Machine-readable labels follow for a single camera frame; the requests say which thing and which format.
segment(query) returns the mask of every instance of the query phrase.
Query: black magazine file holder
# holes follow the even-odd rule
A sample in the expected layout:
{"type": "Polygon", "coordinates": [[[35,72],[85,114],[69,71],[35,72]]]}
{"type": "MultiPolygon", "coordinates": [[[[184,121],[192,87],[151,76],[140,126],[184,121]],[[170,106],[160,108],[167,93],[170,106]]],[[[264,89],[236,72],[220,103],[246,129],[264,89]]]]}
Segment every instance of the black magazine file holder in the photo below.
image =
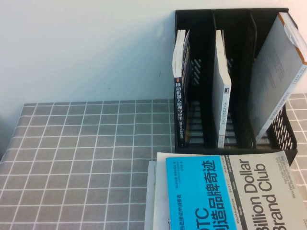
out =
{"type": "Polygon", "coordinates": [[[277,9],[218,9],[218,10],[179,10],[175,17],[177,30],[190,30],[190,53],[195,73],[189,89],[190,111],[199,111],[201,128],[199,131],[203,143],[186,143],[183,148],[177,144],[176,111],[175,152],[213,155],[257,154],[284,150],[291,164],[297,154],[296,138],[286,115],[285,106],[267,130],[269,143],[256,145],[248,116],[248,94],[251,66],[270,31],[279,12],[288,12],[286,8],[277,9]],[[231,61],[230,77],[232,89],[229,105],[231,122],[226,128],[234,132],[236,144],[225,143],[224,149],[216,148],[216,130],[213,122],[212,85],[215,53],[215,31],[223,30],[227,59],[231,61]]]}

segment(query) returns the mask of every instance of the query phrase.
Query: gray checkered tablecloth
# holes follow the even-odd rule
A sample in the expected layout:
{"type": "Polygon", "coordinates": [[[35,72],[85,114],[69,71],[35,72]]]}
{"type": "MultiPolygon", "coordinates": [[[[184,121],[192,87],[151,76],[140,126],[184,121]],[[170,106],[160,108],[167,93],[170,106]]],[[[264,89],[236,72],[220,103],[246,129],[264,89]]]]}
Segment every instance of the gray checkered tablecloth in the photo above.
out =
{"type": "Polygon", "coordinates": [[[143,230],[173,100],[25,104],[0,163],[0,230],[143,230]]]}

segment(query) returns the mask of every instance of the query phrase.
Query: book cover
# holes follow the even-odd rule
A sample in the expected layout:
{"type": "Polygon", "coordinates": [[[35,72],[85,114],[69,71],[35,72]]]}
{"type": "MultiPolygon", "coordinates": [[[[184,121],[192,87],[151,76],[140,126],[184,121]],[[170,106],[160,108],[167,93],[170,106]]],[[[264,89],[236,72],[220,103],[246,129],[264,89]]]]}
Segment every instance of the book cover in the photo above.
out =
{"type": "Polygon", "coordinates": [[[307,45],[289,14],[279,13],[252,67],[248,110],[256,141],[307,70],[307,45]]]}
{"type": "Polygon", "coordinates": [[[306,230],[285,153],[166,159],[172,230],[306,230]]]}
{"type": "Polygon", "coordinates": [[[178,30],[173,53],[173,75],[175,81],[175,110],[179,146],[187,141],[186,120],[188,114],[188,88],[190,76],[189,31],[178,30]]]}
{"type": "Polygon", "coordinates": [[[231,79],[228,73],[222,31],[216,31],[213,75],[213,117],[217,132],[217,147],[224,147],[231,79]]]}

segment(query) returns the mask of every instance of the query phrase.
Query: white book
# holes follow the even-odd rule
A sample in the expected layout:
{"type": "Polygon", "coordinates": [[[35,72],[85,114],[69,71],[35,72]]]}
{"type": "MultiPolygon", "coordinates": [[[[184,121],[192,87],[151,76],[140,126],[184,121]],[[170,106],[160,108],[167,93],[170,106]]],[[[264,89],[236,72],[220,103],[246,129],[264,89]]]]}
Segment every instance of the white book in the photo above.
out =
{"type": "Polygon", "coordinates": [[[253,64],[249,117],[259,142],[307,69],[307,45],[289,14],[279,13],[253,64]]]}
{"type": "Polygon", "coordinates": [[[212,103],[214,124],[218,135],[218,148],[224,147],[230,91],[231,79],[228,73],[224,39],[222,37],[222,31],[217,30],[215,39],[212,103]]]}
{"type": "Polygon", "coordinates": [[[146,191],[146,209],[145,209],[145,223],[144,230],[153,229],[154,221],[154,191],[155,191],[155,168],[156,162],[148,162],[147,174],[147,191],[146,191]]]}

